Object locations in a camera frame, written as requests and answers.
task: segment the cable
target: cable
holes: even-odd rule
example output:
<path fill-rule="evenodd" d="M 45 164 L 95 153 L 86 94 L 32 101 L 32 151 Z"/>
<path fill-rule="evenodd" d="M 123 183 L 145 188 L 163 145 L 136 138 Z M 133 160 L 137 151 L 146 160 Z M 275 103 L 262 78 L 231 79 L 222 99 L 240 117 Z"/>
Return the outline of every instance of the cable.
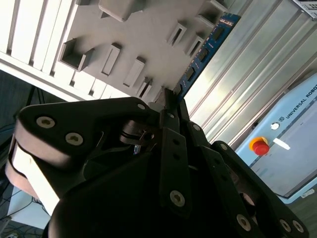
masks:
<path fill-rule="evenodd" d="M 5 127 L 12 126 L 12 125 L 14 125 L 14 123 L 11 123 L 11 124 L 8 124 L 8 125 L 4 125 L 3 127 L 0 128 L 0 131 L 1 131 L 2 129 L 4 129 Z"/>
<path fill-rule="evenodd" d="M 9 197 L 8 199 L 3 198 L 4 203 L 2 203 L 2 204 L 0 205 L 0 207 L 3 206 L 3 205 L 5 204 L 5 202 L 10 202 L 10 201 L 11 201 L 11 198 L 12 198 L 14 195 L 18 194 L 19 192 L 21 192 L 21 191 L 22 191 L 22 190 L 17 191 L 15 194 L 11 195 L 11 197 Z"/>
<path fill-rule="evenodd" d="M 40 89 L 41 95 L 42 95 L 42 102 L 45 104 L 45 97 L 44 97 L 44 91 Z"/>
<path fill-rule="evenodd" d="M 34 90 L 35 90 L 35 86 L 32 86 L 31 89 L 30 89 L 30 93 L 29 93 L 28 99 L 26 101 L 26 105 L 25 105 L 26 107 L 31 104 L 31 101 L 32 101 L 32 98 L 33 98 L 33 94 L 34 94 Z"/>
<path fill-rule="evenodd" d="M 36 88 L 36 91 L 38 93 L 39 102 L 40 102 L 40 104 L 42 104 L 39 88 Z"/>
<path fill-rule="evenodd" d="M 14 128 L 11 128 L 11 129 L 8 129 L 8 130 L 0 131 L 0 134 L 6 133 L 6 132 L 11 131 L 11 130 L 14 130 Z"/>
<path fill-rule="evenodd" d="M 45 209 L 44 206 L 42 206 L 42 210 L 45 211 L 46 214 L 48 214 L 50 216 L 50 214 L 47 212 L 47 210 Z"/>
<path fill-rule="evenodd" d="M 1 193 L 0 197 L 3 196 L 4 192 L 6 191 L 6 189 L 9 187 L 10 182 L 8 182 L 3 190 L 3 192 Z"/>
<path fill-rule="evenodd" d="M 32 203 L 32 201 L 31 201 L 28 205 L 26 205 L 25 207 L 22 207 L 20 210 L 17 210 L 16 212 L 12 212 L 11 214 L 6 215 L 6 216 L 4 216 L 4 217 L 0 218 L 0 221 L 2 221 L 3 219 L 5 219 L 5 218 L 7 218 L 7 217 L 10 217 L 10 216 L 12 216 L 12 215 L 14 215 L 14 214 L 16 214 L 16 213 L 18 213 L 18 212 L 20 212 L 20 211 L 22 211 L 24 208 L 26 208 L 26 207 L 30 206 L 30 205 L 31 205 L 31 203 Z"/>

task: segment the emergency stop button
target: emergency stop button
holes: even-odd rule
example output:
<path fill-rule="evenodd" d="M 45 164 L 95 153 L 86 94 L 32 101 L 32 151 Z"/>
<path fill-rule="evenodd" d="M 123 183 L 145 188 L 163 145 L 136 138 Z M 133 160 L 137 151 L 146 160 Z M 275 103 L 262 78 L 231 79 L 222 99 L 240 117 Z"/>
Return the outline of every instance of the emergency stop button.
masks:
<path fill-rule="evenodd" d="M 262 156 L 269 152 L 269 145 L 264 137 L 254 138 L 249 144 L 250 150 L 254 151 L 256 155 Z"/>

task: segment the bolt head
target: bolt head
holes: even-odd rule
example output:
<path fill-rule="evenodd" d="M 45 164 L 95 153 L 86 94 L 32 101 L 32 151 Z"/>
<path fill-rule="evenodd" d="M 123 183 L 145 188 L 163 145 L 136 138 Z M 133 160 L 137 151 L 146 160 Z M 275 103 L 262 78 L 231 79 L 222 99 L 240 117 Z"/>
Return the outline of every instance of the bolt head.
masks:
<path fill-rule="evenodd" d="M 173 190 L 170 192 L 169 197 L 175 206 L 183 207 L 185 205 L 185 198 L 179 191 Z"/>
<path fill-rule="evenodd" d="M 74 145 L 74 146 L 79 146 L 84 142 L 83 137 L 80 134 L 75 132 L 68 133 L 65 136 L 65 140 L 68 144 Z"/>
<path fill-rule="evenodd" d="M 280 222 L 280 224 L 282 225 L 282 227 L 283 227 L 287 232 L 291 232 L 291 231 L 292 231 L 291 227 L 289 226 L 289 224 L 288 224 L 286 221 L 284 221 L 283 219 L 280 219 L 279 222 Z"/>
<path fill-rule="evenodd" d="M 142 109 L 142 110 L 145 110 L 145 107 L 144 107 L 144 105 L 142 105 L 142 104 L 138 104 L 138 108 L 140 108 L 140 109 Z"/>
<path fill-rule="evenodd" d="M 172 113 L 167 113 L 170 118 L 175 118 L 175 116 Z"/>
<path fill-rule="evenodd" d="M 36 119 L 36 124 L 42 128 L 49 129 L 55 126 L 55 121 L 50 117 L 39 117 Z"/>
<path fill-rule="evenodd" d="M 243 216 L 241 214 L 238 214 L 237 215 L 237 221 L 238 221 L 239 225 L 243 229 L 245 229 L 246 231 L 249 232 L 251 230 L 251 224 L 250 224 L 250 222 L 248 221 L 248 219 L 245 216 Z"/>
<path fill-rule="evenodd" d="M 293 221 L 293 225 L 295 226 L 295 228 L 296 228 L 300 233 L 304 233 L 304 228 L 302 227 L 301 224 L 299 224 L 299 222 Z"/>
<path fill-rule="evenodd" d="M 196 125 L 196 124 L 193 124 L 193 128 L 194 128 L 195 130 L 197 130 L 197 131 L 200 131 L 200 127 L 199 127 L 198 125 Z"/>
<path fill-rule="evenodd" d="M 228 147 L 225 145 L 225 144 L 220 144 L 220 147 L 223 149 L 223 150 L 227 150 Z"/>

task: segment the blue circuit board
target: blue circuit board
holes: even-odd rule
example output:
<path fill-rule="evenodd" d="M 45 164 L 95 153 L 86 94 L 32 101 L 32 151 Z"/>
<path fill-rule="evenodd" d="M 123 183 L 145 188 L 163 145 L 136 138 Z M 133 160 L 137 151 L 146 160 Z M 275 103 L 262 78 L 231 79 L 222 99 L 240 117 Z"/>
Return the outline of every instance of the blue circuit board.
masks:
<path fill-rule="evenodd" d="M 207 37 L 174 89 L 180 102 L 230 34 L 240 16 L 224 13 Z"/>

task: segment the red button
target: red button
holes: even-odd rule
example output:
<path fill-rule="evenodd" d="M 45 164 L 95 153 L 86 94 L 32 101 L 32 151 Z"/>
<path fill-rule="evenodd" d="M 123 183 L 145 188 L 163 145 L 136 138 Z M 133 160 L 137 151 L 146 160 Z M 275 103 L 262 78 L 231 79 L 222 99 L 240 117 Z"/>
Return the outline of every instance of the red button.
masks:
<path fill-rule="evenodd" d="M 257 155 L 266 155 L 269 151 L 269 146 L 264 141 L 257 141 L 252 146 L 253 151 Z"/>

